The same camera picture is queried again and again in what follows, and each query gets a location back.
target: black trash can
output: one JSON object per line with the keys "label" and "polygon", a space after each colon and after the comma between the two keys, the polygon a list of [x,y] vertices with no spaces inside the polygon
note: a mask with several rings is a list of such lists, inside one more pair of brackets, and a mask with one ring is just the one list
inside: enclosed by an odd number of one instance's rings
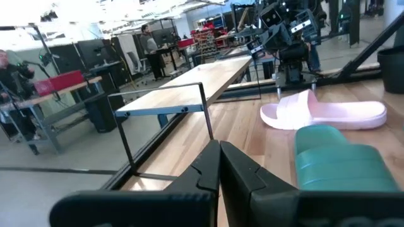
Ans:
{"label": "black trash can", "polygon": [[377,53],[384,90],[404,94],[404,46],[380,50]]}

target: slipper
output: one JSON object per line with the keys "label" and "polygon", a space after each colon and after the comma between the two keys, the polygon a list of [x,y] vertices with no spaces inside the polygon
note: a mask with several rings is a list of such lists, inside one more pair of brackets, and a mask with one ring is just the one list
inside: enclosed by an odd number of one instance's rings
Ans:
{"label": "slipper", "polygon": [[381,102],[322,103],[311,90],[306,90],[282,98],[279,104],[263,105],[261,118],[269,126],[284,130],[316,124],[358,130],[383,125],[387,110]]}
{"label": "slipper", "polygon": [[329,125],[296,132],[295,167],[301,190],[400,191],[376,148],[352,144]]}

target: pink slide sandal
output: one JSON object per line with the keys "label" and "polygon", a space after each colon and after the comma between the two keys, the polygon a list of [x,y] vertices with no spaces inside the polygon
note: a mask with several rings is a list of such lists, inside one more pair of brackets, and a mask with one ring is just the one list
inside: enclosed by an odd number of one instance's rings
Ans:
{"label": "pink slide sandal", "polygon": [[262,120],[276,129],[297,130],[314,124],[337,129],[373,129],[386,122],[381,102],[321,103],[311,90],[282,98],[279,104],[261,107]]}

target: green slide sandal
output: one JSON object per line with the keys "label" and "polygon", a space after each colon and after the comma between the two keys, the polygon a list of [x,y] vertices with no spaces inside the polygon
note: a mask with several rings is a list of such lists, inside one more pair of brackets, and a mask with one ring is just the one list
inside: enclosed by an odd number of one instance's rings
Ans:
{"label": "green slide sandal", "polygon": [[295,166],[301,190],[400,191],[377,149],[350,144],[338,129],[328,125],[296,132]]}

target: red box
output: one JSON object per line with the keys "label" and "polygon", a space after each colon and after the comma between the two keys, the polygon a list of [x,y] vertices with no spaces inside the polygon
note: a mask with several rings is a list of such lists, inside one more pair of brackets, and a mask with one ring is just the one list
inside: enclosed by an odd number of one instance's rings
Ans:
{"label": "red box", "polygon": [[53,91],[60,91],[76,84],[84,82],[80,70],[62,73],[58,76],[34,82],[35,89],[40,96],[51,94]]}
{"label": "red box", "polygon": [[181,40],[181,41],[178,41],[178,47],[179,48],[181,48],[181,47],[187,47],[187,46],[189,46],[189,45],[192,45],[194,43],[194,39],[193,38],[189,38],[189,39],[186,39],[186,40]]}

